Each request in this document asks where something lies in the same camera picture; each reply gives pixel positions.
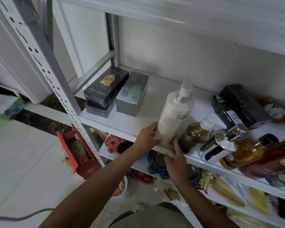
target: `white bowl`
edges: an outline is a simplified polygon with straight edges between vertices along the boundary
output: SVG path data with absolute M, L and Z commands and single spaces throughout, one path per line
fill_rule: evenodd
M 121 196 L 121 195 L 123 195 L 123 194 L 125 193 L 125 191 L 126 191 L 126 189 L 127 189 L 127 186 L 128 186 L 127 176 L 124 176 L 124 178 L 123 178 L 122 180 L 123 180 L 123 182 L 124 182 L 124 184 L 125 184 L 125 187 L 124 187 L 122 193 L 119 194 L 119 195 L 112 196 L 112 198 L 117 198 L 117 197 L 119 197 L 119 196 Z

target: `perforated metal upright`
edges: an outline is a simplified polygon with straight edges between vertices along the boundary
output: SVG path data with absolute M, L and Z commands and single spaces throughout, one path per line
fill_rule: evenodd
M 98 154 L 99 147 L 90 127 L 78 119 L 81 110 L 74 95 L 108 61 L 112 59 L 114 62 L 115 51 L 111 50 L 102 57 L 71 89 L 37 21 L 38 15 L 35 10 L 22 0 L 0 0 L 0 9 L 103 167 L 104 163 Z

